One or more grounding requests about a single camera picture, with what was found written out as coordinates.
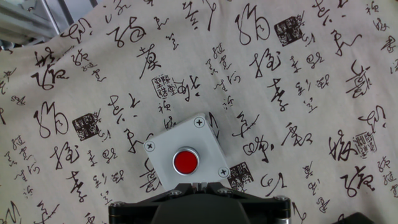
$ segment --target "fabric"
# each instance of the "fabric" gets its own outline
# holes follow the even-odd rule
[[[104,1],[0,52],[0,220],[107,223],[164,191],[142,143],[204,112],[222,181],[293,223],[398,220],[395,1]]]

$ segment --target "black ink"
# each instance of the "black ink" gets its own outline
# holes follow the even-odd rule
[[[321,79],[317,80],[317,87],[323,89],[324,87],[329,85],[329,74],[326,74],[325,77],[322,77]]]
[[[387,185],[389,182],[393,182],[396,180],[396,178],[392,176],[391,171],[387,175],[383,175],[383,178],[384,178],[384,185]]]
[[[373,25],[376,27],[377,30],[383,31],[383,32],[386,31],[387,28],[390,28],[389,26],[387,26],[387,24],[383,24],[383,23],[381,22],[381,19],[380,19],[380,18],[377,19],[377,23],[375,23],[375,22],[373,21]]]
[[[394,186],[391,186],[391,190],[390,190],[394,194],[395,198],[398,198],[397,188],[398,188],[398,184],[395,184]]]
[[[109,149],[105,149],[105,151],[102,153],[102,157],[104,159],[107,159],[107,161],[106,161],[107,164],[109,164],[111,159],[116,159],[117,158],[117,155],[116,155],[116,153],[114,151],[114,148],[111,148],[110,153],[109,153]]]
[[[4,118],[2,117],[2,114],[4,113],[4,109],[0,108],[0,118],[1,118],[1,122],[6,125],[6,121],[4,120]]]
[[[123,8],[128,9],[131,7],[131,5],[127,6],[127,5],[123,5],[120,6],[120,3],[122,2],[122,0],[119,0],[118,5],[114,8],[114,10],[119,9],[118,11],[118,16],[120,16],[123,13]]]
[[[272,81],[274,82],[274,84],[271,85],[271,86],[267,86],[267,88],[270,88],[270,87],[273,87],[273,86],[275,87],[275,95],[274,95],[274,97],[272,98],[271,102],[273,102],[276,98],[278,98],[277,101],[279,102],[279,106],[280,106],[280,109],[279,109],[279,110],[280,110],[281,112],[283,112],[283,111],[286,110],[286,106],[289,105],[288,103],[285,103],[285,104],[283,105],[283,104],[282,104],[282,100],[280,99],[280,98],[282,97],[282,95],[285,93],[285,90],[279,91],[279,90],[280,90],[280,87],[277,86],[277,84],[279,83],[280,78],[273,78]]]
[[[98,72],[100,72],[100,69],[93,70],[93,73],[91,74],[91,76],[95,75],[95,78],[97,78],[97,82],[102,82],[106,77],[100,79],[100,75],[98,74]]]
[[[176,122],[173,122],[173,117],[169,116],[169,121],[166,123],[166,119],[163,120],[164,123],[164,128],[166,130],[171,129],[172,127],[174,127],[176,125]]]
[[[154,6],[154,0],[144,0],[147,4],[150,4],[150,6]]]
[[[131,93],[129,93],[129,96],[131,98],[131,106],[130,106],[130,108],[135,108],[137,106],[137,104],[139,102],[141,102],[141,100],[137,101],[137,103],[136,103],[136,99],[132,97]]]
[[[312,140],[311,140],[312,134],[311,134],[311,133],[307,133],[307,134],[304,136],[304,138],[303,138],[303,137],[299,136],[299,135],[296,133],[296,130],[297,130],[297,125],[289,128],[289,133],[287,133],[286,138],[285,138],[284,141],[282,142],[281,146],[283,146],[283,145],[285,144],[285,141],[286,141],[287,137],[289,136],[289,134],[292,134],[290,137],[291,137],[291,138],[294,138],[293,146],[296,146],[296,145],[298,145],[298,146],[303,146],[305,141],[307,141],[307,142],[309,142],[310,144],[312,144]]]
[[[65,34],[65,32],[61,33],[61,37],[70,37],[73,40],[77,40],[77,43],[81,43],[81,36],[86,32],[86,27],[85,25],[88,25],[88,31],[90,31],[90,35],[93,33],[91,30],[91,25],[90,23],[85,19],[85,18],[80,18],[74,25],[70,26],[68,29],[68,34]]]
[[[22,179],[23,181],[27,182],[27,179],[26,179],[26,176],[25,176],[24,172],[25,172],[25,171],[22,169],[22,170],[21,170],[21,174],[17,174],[17,175],[15,176],[14,180],[16,180],[18,177],[21,177],[21,179]]]
[[[173,50],[175,50],[175,49],[177,49],[178,44],[175,44],[175,39],[174,38],[172,39],[173,35],[174,35],[174,33],[171,33],[170,36],[166,36],[166,39],[173,40]]]
[[[232,82],[231,82],[231,81],[232,81],[232,78],[234,77],[235,72],[236,72],[236,71],[234,71],[234,73],[232,73],[231,78],[229,77],[229,75],[226,76],[227,79],[228,79],[228,81],[229,81],[229,84],[231,84],[231,85],[232,85]],[[240,82],[241,82],[241,77],[240,77],[239,75],[236,75],[236,76],[234,77],[234,82],[236,82],[237,79],[239,79],[238,83],[240,83]]]
[[[147,177],[147,182],[140,186],[140,189],[146,186],[145,192],[149,193],[151,191],[156,191],[160,185],[162,185],[162,183],[160,183],[160,180],[157,181],[157,185],[153,184],[158,178],[156,176],[156,171],[154,168],[149,168],[148,167],[148,162],[149,162],[149,158],[147,160],[145,160],[144,166],[147,169],[148,172],[146,172],[145,174],[140,175],[139,177],[143,177],[146,175]]]
[[[85,216],[85,218],[87,218],[86,224],[94,224],[95,216],[93,215],[90,217],[89,215],[90,215],[90,212],[88,212],[87,215]]]
[[[187,2],[182,3],[182,10],[186,10],[188,7],[189,7],[188,14],[185,17],[185,19],[188,19],[190,17],[190,22],[192,22],[191,26],[194,26],[196,23],[199,22],[199,21],[197,21],[196,18],[194,18],[195,13],[197,13],[198,11],[196,10],[191,13],[191,10],[192,10],[192,2],[191,1],[188,4],[187,4]]]
[[[58,206],[60,206],[60,204],[58,204],[51,212],[51,214],[49,215],[49,213],[47,212],[47,209],[44,208],[44,203],[43,200],[40,201],[40,203],[37,205],[38,208],[40,208],[40,211],[43,211],[42,213],[42,221],[41,222],[33,222],[33,224],[45,224],[45,222],[50,219],[52,217],[52,215],[55,214],[55,211],[57,210]]]
[[[213,133],[214,133],[214,135],[216,136],[216,138],[218,139],[218,136],[220,135],[220,129],[219,129],[219,127],[218,127],[216,118],[215,118],[215,117],[213,116],[213,114],[210,113],[210,112],[209,112],[209,119],[210,119],[210,127],[213,128]]]
[[[114,41],[117,42],[117,46],[118,46],[119,48],[121,48],[121,47],[124,46],[124,41],[121,40],[122,37],[123,37],[123,35],[124,35],[124,33],[126,33],[126,31],[127,31],[128,29],[131,29],[132,32],[131,32],[131,34],[130,34],[130,41],[131,41],[132,43],[136,43],[136,42],[140,41],[140,40],[146,35],[144,28],[142,28],[141,26],[134,26],[134,27],[132,26],[132,24],[133,24],[136,20],[137,20],[137,17],[130,16],[129,25],[125,28],[125,30],[121,33],[121,35],[120,35],[119,37],[118,37],[118,33],[119,33],[120,26],[117,27],[117,28],[116,28],[115,30],[113,30],[112,32],[107,33],[106,35],[111,35],[111,34],[114,32],[114,33],[115,33],[115,34],[114,34]]]
[[[224,85],[224,80],[223,79],[221,79],[221,83],[217,83],[217,85],[216,85],[216,87],[214,87],[214,89],[217,89],[217,87],[219,87],[219,86],[221,86],[221,89],[223,90],[223,91],[228,91],[226,88],[225,88],[225,85]]]
[[[211,71],[210,75],[214,75],[214,73],[218,73],[218,71],[215,70],[215,68],[213,68],[213,67],[211,66],[211,59],[210,59],[210,58],[207,60],[207,62],[206,62],[205,65],[209,65],[209,70]]]
[[[21,146],[23,144],[25,144],[25,142],[21,139],[21,135],[18,135],[18,137],[16,137],[15,139],[12,139],[12,149],[15,151],[17,150],[17,146]]]
[[[67,156],[65,158],[66,161],[69,161],[70,164],[73,164],[74,162],[76,162],[76,160],[79,159],[79,157],[80,157],[79,152],[77,151],[78,148],[79,147],[75,145],[76,156],[75,156],[75,158],[73,158],[74,157],[73,150],[70,148],[69,142],[65,142],[65,144],[63,145],[59,154],[58,154],[58,146],[55,146],[54,153],[50,156],[50,159],[53,158],[53,156],[55,156],[57,158],[57,165],[55,167],[55,170],[62,169],[62,164],[61,164],[60,160],[61,160],[63,151],[67,151]]]
[[[384,46],[383,46],[383,48],[382,48],[381,50],[387,48],[387,51],[388,51],[390,54],[393,53],[393,52],[394,52],[394,47],[396,47],[396,45],[394,45],[394,46],[391,47],[391,44],[393,44],[393,43],[395,43],[395,42],[396,42],[395,38],[393,38],[393,37],[390,35],[390,36],[388,37],[388,39],[386,40],[386,44],[384,44]]]
[[[270,68],[271,71],[274,71],[275,69],[277,69],[280,66],[280,64],[281,64],[280,59],[279,59],[280,52],[277,51],[276,53],[277,53],[276,57],[278,58],[279,62],[275,67],[274,67],[274,56],[272,56],[271,53],[269,53],[269,48],[267,48],[264,51],[264,53],[260,59],[260,63],[257,61],[259,54],[257,54],[257,53],[254,54],[254,61],[249,66],[252,66],[254,64],[254,62],[256,63],[256,66],[257,66],[256,78],[262,77],[262,72],[261,72],[260,67],[261,67],[262,59],[264,59],[264,57],[268,58],[267,68]]]
[[[51,110],[53,111],[53,114],[51,114],[52,119],[54,120],[53,122],[53,127],[55,128],[55,134],[66,134],[69,130],[69,124],[68,124],[68,119],[67,117],[61,113],[58,112],[56,113],[55,111],[55,102],[53,102],[50,107],[49,104],[45,101],[42,104],[42,109],[40,112],[40,119],[39,119],[39,111],[36,111],[35,114],[33,115],[33,118],[36,119],[37,123],[39,124],[39,133],[42,138],[48,138],[51,135],[51,130],[48,128],[46,124],[43,125],[43,112],[45,108],[45,115],[49,115]]]
[[[357,98],[361,95],[365,95],[367,90],[369,90],[370,86],[372,85],[370,78],[366,77],[366,71],[368,71],[369,68],[371,68],[371,67],[369,66],[368,68],[363,69],[363,66],[361,65],[361,72],[358,73],[354,70],[355,63],[356,63],[356,60],[354,61],[354,63],[351,66],[351,71],[355,74],[355,76],[346,81],[346,82],[349,82],[352,79],[354,80],[355,87],[346,92],[346,93],[349,93],[349,92],[355,90],[353,93],[353,98]],[[364,84],[366,84],[366,86],[365,86],[365,89],[362,90],[361,87]]]
[[[14,160],[11,160],[11,157],[10,157],[10,151],[8,151],[5,155],[4,155],[4,157],[8,157],[8,162],[11,162],[10,164],[8,164],[10,167],[12,167],[12,165],[17,165],[18,163],[16,162],[16,161],[14,161]]]
[[[390,160],[386,159],[387,156],[383,156],[382,161],[377,162],[377,166],[379,168],[379,172],[384,172],[384,168],[388,167],[390,169]]]
[[[312,161],[309,166],[303,167],[304,173],[306,174],[305,176],[306,179],[308,179],[313,174],[313,171],[311,171],[311,166],[312,166]]]
[[[330,201],[330,199],[327,202],[325,202],[322,197],[318,198],[317,205],[321,206],[319,208],[319,211],[321,211],[322,213],[326,213],[326,209],[328,209],[328,208],[326,208],[326,206],[328,205],[329,201]]]
[[[87,197],[87,195],[83,195],[83,196],[81,195],[80,187],[83,186],[84,183],[83,182],[79,183],[79,179],[76,178],[78,173],[79,173],[79,171],[72,171],[72,176],[67,178],[67,180],[73,179],[75,185],[73,186],[70,193],[72,194],[76,190],[76,192],[79,194],[79,202],[82,203],[85,201],[85,197]]]
[[[316,182],[314,182],[314,183],[309,183],[309,184],[308,184],[308,189],[312,190],[312,195],[313,195],[313,196],[317,194],[315,191],[316,191],[316,189],[317,189],[317,187],[318,187],[318,184],[317,184]]]
[[[94,157],[95,157],[95,155],[93,156],[93,155],[91,154],[91,150],[89,150],[87,154],[90,155],[90,158],[88,159],[88,161],[91,162],[91,166],[92,166],[92,167],[95,166],[95,164],[98,163],[98,162],[94,162]]]
[[[213,18],[213,12],[216,11],[217,4],[215,2],[213,2],[213,4],[210,5],[208,0],[206,0],[206,2],[207,2],[207,5],[209,5],[210,10],[211,10],[210,19],[209,19],[209,25],[207,26],[207,30],[210,31],[211,18]]]
[[[313,107],[313,105],[312,105],[312,97],[310,98],[310,101],[308,102],[308,103],[306,103],[305,102],[305,100],[304,100],[304,104],[305,104],[305,106],[307,106],[307,107],[309,107],[311,110],[308,112],[308,113],[311,113],[313,110],[315,110],[315,109],[317,109],[318,108],[318,106],[316,106],[316,107]]]
[[[313,8],[316,8],[316,7],[318,8],[318,14],[317,14],[318,18],[322,18],[323,16],[325,16],[330,11],[330,9],[325,11],[325,7],[321,7],[321,4],[323,3],[323,0],[321,2],[318,2],[318,0],[315,0],[315,3],[316,4],[314,4],[312,7]],[[323,26],[326,26],[326,21],[328,20],[328,18],[329,18],[329,15],[327,15],[325,20],[323,21],[323,23],[322,23]]]
[[[166,20],[164,21],[164,23],[160,23],[160,24],[159,24],[160,19],[159,19],[157,16],[154,17],[154,20],[156,21],[157,29],[160,30],[160,27],[161,27],[162,25],[166,25],[166,23],[167,23],[167,21],[169,20],[169,18],[166,18]]]
[[[321,54],[320,54],[319,52],[317,52],[315,55],[316,55],[317,58],[318,58],[316,62],[313,62],[314,56],[313,56],[312,54],[310,54],[310,55],[307,57],[307,63],[312,64],[312,66],[311,66],[312,69],[315,68],[315,65],[316,65],[318,62],[319,62],[319,63],[322,63],[322,62],[325,61],[325,60],[322,60]]]
[[[299,217],[300,220],[301,220],[301,224],[303,224],[304,220],[305,220],[306,217],[307,217],[307,213],[304,212],[304,213],[303,213],[303,217],[301,217],[301,214],[300,214],[300,212],[299,212],[299,210],[298,210],[298,208],[297,208],[297,206],[296,206],[296,203],[292,202],[292,206],[293,206],[293,214],[296,215],[296,211],[297,211],[298,217]]]
[[[340,177],[340,179],[344,180],[344,188],[347,190],[347,195],[349,197],[355,197],[357,194],[357,190],[356,189],[360,189],[361,185],[364,184],[367,187],[369,187],[369,189],[371,189],[372,191],[375,190],[374,187],[372,187],[370,185],[370,183],[373,181],[373,175],[369,174],[364,178],[364,174],[362,173],[362,171],[366,168],[366,166],[362,166],[362,168],[359,168],[358,166],[355,166],[356,169],[356,173],[353,176],[353,178],[351,178],[351,181],[349,182],[349,184],[347,185],[347,181],[348,181],[348,174],[344,175],[342,177]],[[351,187],[351,184],[353,183],[354,179],[356,177],[359,177],[359,182],[358,185],[356,186],[356,189]]]
[[[244,119],[244,114],[243,111],[236,117],[236,118],[240,118],[241,119],[241,132],[239,134],[232,134],[233,137],[236,136],[241,136],[242,138],[244,138],[243,134],[248,131],[249,129],[251,129],[251,127],[253,127],[256,124],[257,119],[259,118],[259,114],[257,115],[256,119],[250,124],[248,125],[248,121],[246,119]]]
[[[109,191],[108,191],[108,190],[105,192],[105,194],[106,194],[106,195],[103,195],[102,193],[100,193],[100,195],[102,196],[102,198],[103,198],[104,200],[106,200],[105,205],[107,205],[107,204],[111,203],[111,202],[113,201],[113,199],[109,200],[109,198],[107,197],[108,194],[109,194]]]
[[[163,101],[163,106],[162,106],[161,103],[159,103],[159,107],[158,107],[159,108],[159,112],[163,114],[163,109],[166,109],[166,111],[171,111],[170,107],[171,107],[170,104],[166,103],[166,101],[164,100]]]
[[[337,8],[342,8],[347,2],[348,0],[338,0]]]
[[[124,110],[124,108],[120,108],[119,106],[116,106],[115,104],[116,104],[116,102],[118,101],[118,99],[119,99],[119,96],[117,96],[117,95],[112,95],[112,96],[110,96],[109,97],[110,99],[111,99],[111,102],[110,103],[108,103],[108,106],[113,106],[113,116],[117,116],[120,112],[122,112],[122,110]],[[120,120],[120,118],[122,117],[122,113],[120,114],[120,116],[118,117],[118,120],[116,121],[116,124],[119,124],[119,120]]]
[[[344,42],[344,41],[342,41],[341,44],[339,44],[338,41],[341,39],[341,34],[339,34],[339,33],[337,32],[337,30],[333,30],[333,32],[331,32],[330,34],[331,34],[331,35],[334,34],[334,41],[335,41],[335,43],[336,43],[336,45],[337,45],[337,47],[338,47],[338,50],[336,51],[335,54],[337,54],[337,55],[340,56],[340,57],[343,56],[343,51],[341,50],[341,48],[342,48],[344,45],[347,45],[348,47],[351,47],[351,46],[355,43],[355,40],[356,40],[358,37],[362,38],[362,34],[358,34],[358,35],[354,38],[354,40],[353,40],[353,42],[352,42],[351,44],[347,44],[347,43]]]
[[[70,57],[72,58],[72,62],[76,65],[76,66],[80,66],[83,60],[86,60],[87,62],[89,62],[90,60],[87,59],[88,57],[88,53],[82,54],[81,51],[83,49],[78,49],[77,50],[77,55],[71,55]]]
[[[369,7],[369,5],[366,4],[366,6],[367,6],[366,10],[367,10],[367,13],[368,13],[369,15],[371,14],[371,9],[372,9],[374,12],[379,12],[379,11],[378,11],[379,6],[378,6],[378,5],[374,5],[374,6],[373,6],[373,3],[374,3],[374,1],[372,1],[371,7]]]
[[[338,153],[338,157],[336,161],[347,161],[350,152],[354,152],[355,155],[358,155],[358,152],[355,151],[355,149],[351,148],[351,141],[348,141],[347,144],[343,141],[343,131],[340,129],[338,130],[338,135],[339,139],[337,142],[333,142],[333,147],[331,146],[331,137],[329,137],[329,155],[333,157],[334,160],[336,160],[336,150],[337,147],[340,145],[340,151]]]
[[[307,40],[308,40],[308,37],[305,37],[305,34],[303,34],[303,36],[302,36],[302,40],[304,41],[304,42],[307,42]],[[313,33],[311,33],[311,38],[310,38],[310,41],[305,45],[305,47],[307,47],[308,45],[310,45],[311,43],[315,43],[315,36],[313,35]]]
[[[299,72],[299,70],[301,69],[301,68],[297,68],[297,63],[298,63],[299,61],[295,61],[293,55],[290,57],[290,60],[291,60],[292,63],[293,63],[291,67],[295,69],[294,73]]]
[[[11,97],[11,101],[12,102],[16,101],[17,105],[19,105],[19,106],[24,106],[25,105],[24,99],[25,99],[25,96],[22,97],[22,98],[19,98],[18,96],[12,96]]]
[[[143,142],[138,141],[138,140],[135,140],[134,143],[133,143],[133,142],[132,142],[132,138],[134,137],[134,133],[131,132],[128,128],[126,128],[126,130],[124,130],[123,132],[127,134],[127,139],[129,140],[130,145],[131,145],[131,147],[130,147],[130,149],[128,150],[128,152],[131,152],[131,153],[135,154],[135,153],[136,153],[136,147],[135,147],[135,145],[136,145],[137,143],[143,144]],[[151,137],[151,136],[153,136],[153,135],[154,135],[153,133],[149,133],[148,136],[147,136],[147,138],[146,138],[146,140],[148,140],[149,137]]]
[[[254,145],[253,142],[250,142],[249,144],[246,144],[243,146],[243,151],[248,156],[251,156],[257,150],[261,151],[264,155],[264,158],[261,161],[268,163],[269,161],[268,161],[268,157],[266,154],[266,150],[268,149],[269,144],[267,141],[265,141],[263,139],[264,139],[264,135],[261,136],[261,139],[259,137],[254,138],[254,143],[256,143],[256,145]]]
[[[36,57],[36,64],[35,66],[40,67],[44,67],[47,63],[47,59],[50,59],[50,62],[47,64],[47,68],[44,72],[44,76],[42,77],[42,83],[40,84],[40,74],[39,72],[36,72],[35,74],[31,75],[31,78],[36,78],[36,82],[37,85],[42,87],[43,90],[51,90],[52,88],[54,88],[54,84],[55,84],[55,79],[59,78],[59,79],[69,79],[69,77],[64,77],[64,75],[66,74],[66,71],[64,69],[60,69],[57,71],[54,71],[54,69],[52,69],[51,67],[54,66],[56,64],[56,62],[58,62],[58,60],[60,60],[60,58],[57,59],[57,61],[55,61],[55,57],[52,56],[52,54],[54,53],[50,47],[46,47],[45,51],[47,52],[47,55],[45,57],[43,57],[41,55],[41,59],[39,60],[37,58],[37,52],[35,52],[35,57]],[[48,74],[51,74],[51,82],[50,84],[48,84],[46,82],[46,77]]]
[[[264,177],[261,178],[260,183],[261,183],[261,186],[262,186],[262,187],[270,187],[272,181],[274,181],[273,178],[270,178],[270,179],[267,181],[267,185],[265,185],[262,181],[264,180],[264,178],[266,178],[267,175],[268,175],[268,174],[266,174]],[[283,189],[283,188],[287,187],[287,186],[284,184],[284,176],[282,175],[282,173],[279,172],[278,176],[279,176],[278,182],[275,184],[275,187],[271,190],[271,192],[269,192],[269,193],[266,195],[266,197],[270,196],[270,195],[273,193],[273,191],[274,191],[274,190],[276,189],[276,187],[278,186],[280,180],[282,180],[282,186],[281,186],[281,188]]]
[[[244,19],[245,12],[247,13],[246,20],[249,20],[249,18],[251,17],[251,14],[254,13],[254,20],[255,20],[254,25],[256,26],[256,39],[257,40],[259,40],[259,38],[261,40],[267,40],[271,34],[271,30],[270,30],[269,23],[268,23],[267,19],[262,16],[257,18],[256,8],[257,8],[257,5],[253,6],[253,8],[250,10],[250,3],[248,3],[244,7],[242,15],[238,14],[235,18],[235,23],[238,26],[238,30],[239,30],[239,41],[242,45],[247,45],[247,44],[250,44],[250,42],[251,42],[251,36],[242,31],[243,19]],[[243,40],[242,34],[248,38],[247,41]]]
[[[155,44],[151,44],[151,45],[149,46],[149,49],[148,49],[148,50],[145,50],[145,47],[144,47],[144,48],[141,47],[141,48],[139,49],[139,51],[141,51],[142,53],[139,54],[137,57],[140,57],[140,56],[143,56],[144,54],[146,54],[146,56],[145,56],[145,60],[146,60],[146,61],[145,61],[144,69],[142,69],[142,73],[141,73],[141,76],[139,77],[139,79],[142,78],[142,76],[143,76],[143,74],[144,74],[144,72],[145,72],[145,69],[146,69],[147,65],[148,65],[148,69],[150,69],[151,71],[153,71],[153,69],[155,69],[156,67],[162,67],[161,65],[157,64],[158,61],[156,61],[156,54],[153,53],[153,52],[151,52],[151,50],[152,50],[154,47],[155,47]]]
[[[111,175],[112,181],[118,184],[121,180],[124,180],[123,179],[123,174],[124,174],[123,170],[120,170],[119,172],[116,172],[116,173],[112,174]]]
[[[231,99],[231,96],[228,95],[227,99],[224,99],[225,102],[223,103],[224,109],[228,110],[227,106],[233,106],[234,99]]]

